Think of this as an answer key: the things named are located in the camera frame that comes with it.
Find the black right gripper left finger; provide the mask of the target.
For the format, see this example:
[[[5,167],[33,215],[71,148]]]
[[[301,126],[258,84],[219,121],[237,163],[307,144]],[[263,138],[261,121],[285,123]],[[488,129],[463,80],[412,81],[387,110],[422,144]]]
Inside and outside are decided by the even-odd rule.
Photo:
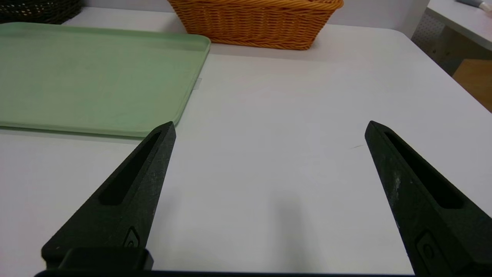
[[[151,270],[146,249],[176,132],[156,127],[44,244],[47,270]]]

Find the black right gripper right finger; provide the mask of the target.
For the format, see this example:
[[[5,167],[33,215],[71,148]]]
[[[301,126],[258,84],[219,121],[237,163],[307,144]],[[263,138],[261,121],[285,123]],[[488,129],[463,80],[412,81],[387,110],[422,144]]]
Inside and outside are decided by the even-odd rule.
[[[389,127],[364,138],[415,275],[490,277],[491,217]]]

